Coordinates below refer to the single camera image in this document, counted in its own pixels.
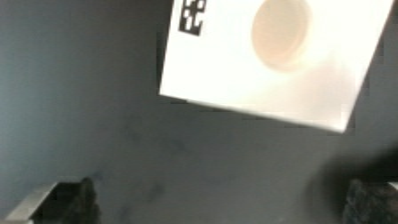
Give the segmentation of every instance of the gray wall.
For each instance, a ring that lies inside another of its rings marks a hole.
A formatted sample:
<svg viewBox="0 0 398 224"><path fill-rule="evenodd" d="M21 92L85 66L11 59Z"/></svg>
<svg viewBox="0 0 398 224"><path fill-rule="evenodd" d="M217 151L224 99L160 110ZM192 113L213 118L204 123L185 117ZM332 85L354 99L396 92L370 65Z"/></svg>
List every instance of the gray wall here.
<svg viewBox="0 0 398 224"><path fill-rule="evenodd" d="M105 224L336 223L350 178L398 170L398 26L338 135L158 96L169 9L0 0L2 217L36 187L89 176Z"/></svg>

